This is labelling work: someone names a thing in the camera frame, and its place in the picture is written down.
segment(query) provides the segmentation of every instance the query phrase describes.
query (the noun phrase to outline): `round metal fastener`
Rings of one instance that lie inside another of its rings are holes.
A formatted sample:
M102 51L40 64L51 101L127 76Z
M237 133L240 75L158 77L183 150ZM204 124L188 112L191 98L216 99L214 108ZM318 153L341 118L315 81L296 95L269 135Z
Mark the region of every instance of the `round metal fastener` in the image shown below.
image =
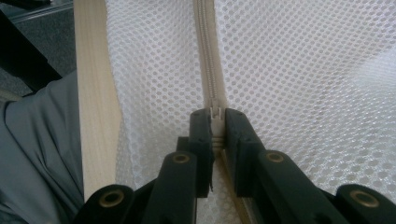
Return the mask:
M275 152L270 152L265 157L267 158L268 161L273 161L273 162L282 162L284 160L282 155Z
M350 191L349 196L357 203L370 207L370 208L375 208L379 206L379 201L377 198L375 198L373 195L366 193L364 191L361 191L359 189L355 189Z
M172 159L175 163L185 163L190 160L190 157L186 154L176 154Z
M99 204L104 208L114 207L122 202L124 193L120 189L110 190L102 195Z

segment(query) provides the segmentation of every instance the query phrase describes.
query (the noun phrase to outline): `beige zipper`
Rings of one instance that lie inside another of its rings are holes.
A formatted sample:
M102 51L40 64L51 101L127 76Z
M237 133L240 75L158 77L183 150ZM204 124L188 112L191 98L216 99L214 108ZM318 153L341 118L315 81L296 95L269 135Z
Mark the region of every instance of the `beige zipper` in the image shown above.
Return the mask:
M250 223L248 211L243 199L237 198L228 173L225 157L222 156L225 141L225 96L224 81L216 35L215 8L213 0L194 0L195 25L198 35L198 46L201 61L202 82L205 107L210 108L213 148L216 165L231 192L233 203L242 223Z

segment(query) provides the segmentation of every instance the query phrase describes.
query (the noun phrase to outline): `person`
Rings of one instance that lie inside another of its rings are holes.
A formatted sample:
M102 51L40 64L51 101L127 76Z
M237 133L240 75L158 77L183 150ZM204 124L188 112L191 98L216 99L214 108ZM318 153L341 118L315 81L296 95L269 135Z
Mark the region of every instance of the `person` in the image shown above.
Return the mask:
M76 73L0 103L0 223L70 223L84 204Z

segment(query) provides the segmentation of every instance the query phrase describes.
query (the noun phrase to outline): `wooden table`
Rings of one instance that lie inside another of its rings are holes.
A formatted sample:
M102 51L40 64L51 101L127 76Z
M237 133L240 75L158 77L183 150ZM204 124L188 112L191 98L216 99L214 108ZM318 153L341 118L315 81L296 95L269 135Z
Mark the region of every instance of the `wooden table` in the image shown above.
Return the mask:
M115 183L120 106L111 75L105 0L74 2L84 193Z

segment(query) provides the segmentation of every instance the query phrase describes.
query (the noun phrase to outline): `floor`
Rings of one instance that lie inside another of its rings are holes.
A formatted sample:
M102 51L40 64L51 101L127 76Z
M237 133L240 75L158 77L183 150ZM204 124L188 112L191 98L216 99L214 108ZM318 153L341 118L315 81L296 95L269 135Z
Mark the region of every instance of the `floor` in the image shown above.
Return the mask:
M65 76L77 69L73 9L57 12L15 26L47 57L49 64ZM20 96L30 89L0 68L0 88Z

